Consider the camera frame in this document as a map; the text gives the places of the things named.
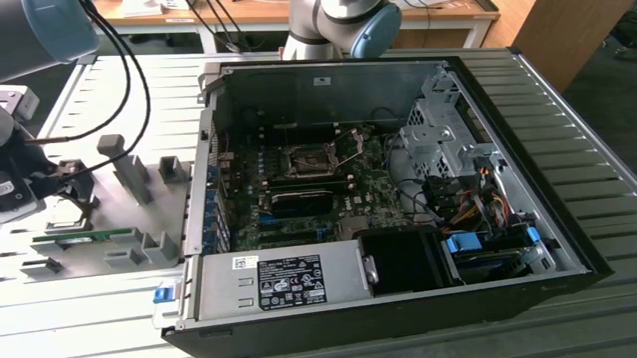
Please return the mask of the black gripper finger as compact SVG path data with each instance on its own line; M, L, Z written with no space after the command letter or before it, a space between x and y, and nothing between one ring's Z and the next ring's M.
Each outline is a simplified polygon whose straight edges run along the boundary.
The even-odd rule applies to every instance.
M86 169L81 160L61 160L57 163L56 203L53 205L52 221L82 221L93 208L92 192L94 182L90 174L72 177Z

